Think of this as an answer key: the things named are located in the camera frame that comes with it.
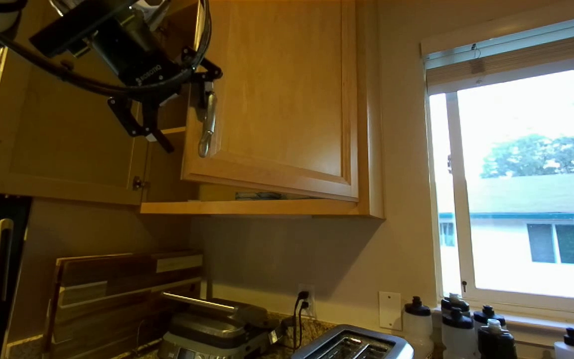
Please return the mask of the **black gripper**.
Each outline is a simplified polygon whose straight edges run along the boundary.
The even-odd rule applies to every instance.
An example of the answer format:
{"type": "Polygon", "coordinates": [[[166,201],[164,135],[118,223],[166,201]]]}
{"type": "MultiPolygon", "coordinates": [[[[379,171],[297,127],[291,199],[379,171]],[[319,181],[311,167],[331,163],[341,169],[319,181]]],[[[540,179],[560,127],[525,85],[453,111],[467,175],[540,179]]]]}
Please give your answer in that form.
{"type": "Polygon", "coordinates": [[[224,70],[198,50],[184,48],[170,60],[146,24],[106,22],[98,32],[98,54],[126,85],[148,85],[144,95],[110,95],[108,105],[130,135],[144,135],[172,151],[158,127],[158,109],[176,97],[184,81],[214,81],[224,70]]]}

